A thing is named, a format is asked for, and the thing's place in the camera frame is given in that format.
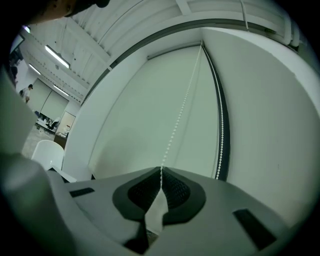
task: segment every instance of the roller blind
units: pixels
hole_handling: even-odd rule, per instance
[[[30,91],[28,106],[33,111],[40,112],[52,90],[39,79],[35,80],[33,89]]]
[[[61,118],[67,104],[68,100],[60,96],[54,91],[51,91],[48,99],[45,101],[41,113],[49,117],[52,120],[56,118]]]

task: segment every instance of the gray plastic surface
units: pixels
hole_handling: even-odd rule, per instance
[[[6,155],[1,158],[1,186],[17,219],[55,255],[130,256],[137,254],[122,244],[134,238],[138,225],[123,219],[112,203],[112,194],[118,186],[151,169],[64,183],[57,172],[45,172],[29,159]],[[165,226],[145,255],[258,253],[232,214],[239,209],[248,209],[276,238],[287,231],[280,217],[241,189],[191,172],[172,170],[199,183],[205,190],[206,202],[189,222]],[[84,188],[95,191],[71,197],[70,191]]]

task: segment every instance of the floor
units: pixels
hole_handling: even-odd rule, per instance
[[[26,141],[24,143],[22,155],[30,159],[36,149],[38,142],[43,140],[53,141],[54,138],[54,134],[45,132],[42,127],[37,129],[35,126],[33,126],[29,136],[26,138]]]

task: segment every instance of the ceiling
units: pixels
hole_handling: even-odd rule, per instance
[[[269,29],[279,41],[289,32],[291,39],[288,17],[273,2],[243,2],[248,22]],[[165,28],[201,19],[243,21],[241,1],[111,0],[106,8],[93,5],[73,17],[31,25],[30,33],[21,32],[25,41],[20,50],[26,62],[41,72],[43,82],[56,85],[70,95],[69,100],[81,104],[103,72],[134,44]],[[48,54],[45,45],[70,63],[70,69]]]

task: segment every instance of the white chair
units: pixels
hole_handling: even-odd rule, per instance
[[[42,165],[45,171],[53,166],[61,170],[64,154],[65,151],[59,144],[51,140],[41,140],[36,145],[31,159]]]

